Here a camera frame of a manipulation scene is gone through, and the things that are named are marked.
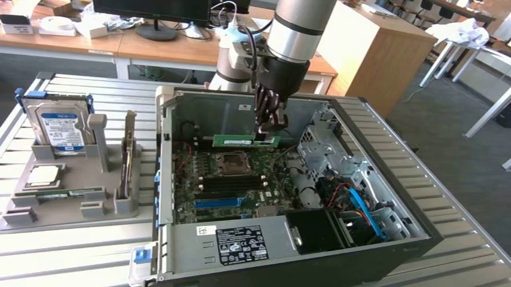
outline monitor stand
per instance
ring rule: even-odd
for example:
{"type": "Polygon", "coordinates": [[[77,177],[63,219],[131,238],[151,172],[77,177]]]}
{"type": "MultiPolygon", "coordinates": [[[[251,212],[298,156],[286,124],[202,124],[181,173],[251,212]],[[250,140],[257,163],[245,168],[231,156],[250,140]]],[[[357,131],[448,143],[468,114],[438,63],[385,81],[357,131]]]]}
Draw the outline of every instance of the monitor stand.
{"type": "Polygon", "coordinates": [[[158,20],[154,25],[141,25],[137,27],[137,33],[146,39],[154,41],[170,41],[177,37],[177,30],[166,25],[158,25],[158,20]]]}

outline hard drive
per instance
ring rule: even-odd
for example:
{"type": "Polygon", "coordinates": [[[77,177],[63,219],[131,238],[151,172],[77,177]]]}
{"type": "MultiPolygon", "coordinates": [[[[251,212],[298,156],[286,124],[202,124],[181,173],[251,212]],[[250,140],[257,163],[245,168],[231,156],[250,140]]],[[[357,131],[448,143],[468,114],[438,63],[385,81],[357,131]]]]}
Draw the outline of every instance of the hard drive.
{"type": "Polygon", "coordinates": [[[79,154],[86,145],[97,144],[87,124],[89,115],[94,113],[93,96],[33,91],[22,97],[22,103],[38,144],[51,145],[55,154],[79,154]]]}

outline gray carpet floor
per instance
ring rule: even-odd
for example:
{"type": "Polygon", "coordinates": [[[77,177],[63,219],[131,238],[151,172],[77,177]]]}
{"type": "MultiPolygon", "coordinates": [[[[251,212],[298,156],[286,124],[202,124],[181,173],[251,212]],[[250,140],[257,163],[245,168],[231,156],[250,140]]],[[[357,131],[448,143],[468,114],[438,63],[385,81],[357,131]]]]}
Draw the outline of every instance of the gray carpet floor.
{"type": "MultiPolygon", "coordinates": [[[[110,63],[0,54],[0,122],[14,106],[14,91],[27,88],[39,71],[61,74],[115,77],[115,66],[110,63]]],[[[404,94],[404,99],[420,88],[420,81],[430,68],[424,65],[404,94]]],[[[186,71],[166,70],[163,81],[181,82],[186,71]]],[[[199,82],[209,81],[213,74],[198,72],[199,82]]],[[[131,78],[143,80],[137,67],[131,67],[131,78]]],[[[389,120],[404,138],[420,147],[418,156],[440,177],[469,212],[511,252],[511,173],[501,164],[511,158],[511,129],[492,122],[473,139],[464,138],[478,118],[489,109],[472,91],[448,79],[437,80],[401,102],[389,120]]]]}

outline warning label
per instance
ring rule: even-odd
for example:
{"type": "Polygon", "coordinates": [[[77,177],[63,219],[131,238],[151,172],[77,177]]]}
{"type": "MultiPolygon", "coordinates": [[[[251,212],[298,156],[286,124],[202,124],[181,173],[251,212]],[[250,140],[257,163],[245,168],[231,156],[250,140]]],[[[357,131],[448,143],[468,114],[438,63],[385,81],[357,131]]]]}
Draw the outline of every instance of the warning label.
{"type": "Polygon", "coordinates": [[[75,114],[42,114],[51,145],[62,151],[83,149],[82,131],[77,128],[79,117],[75,114]]]}
{"type": "Polygon", "coordinates": [[[238,263],[270,258],[266,249],[262,227],[259,225],[217,230],[221,263],[238,263]]]}

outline metal slatted surface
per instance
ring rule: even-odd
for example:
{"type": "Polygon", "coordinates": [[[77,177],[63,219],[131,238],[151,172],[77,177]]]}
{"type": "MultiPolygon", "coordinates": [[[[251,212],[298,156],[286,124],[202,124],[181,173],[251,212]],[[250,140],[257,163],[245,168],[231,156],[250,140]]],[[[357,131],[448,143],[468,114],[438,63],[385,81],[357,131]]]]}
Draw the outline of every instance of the metal slatted surface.
{"type": "MultiPolygon", "coordinates": [[[[47,91],[93,93],[97,111],[107,114],[107,141],[119,143],[127,109],[139,111],[137,137],[145,147],[141,215],[0,236],[0,286],[127,286],[129,253],[151,240],[157,156],[154,91],[159,84],[57,75],[47,91]]],[[[404,264],[381,282],[365,286],[510,286],[510,258],[460,206],[437,178],[405,147],[372,108],[357,98],[342,105],[441,233],[442,243],[404,264]]],[[[26,117],[0,152],[0,210],[31,155],[34,133],[26,117]]],[[[354,152],[358,146],[349,143],[354,152]]]]}

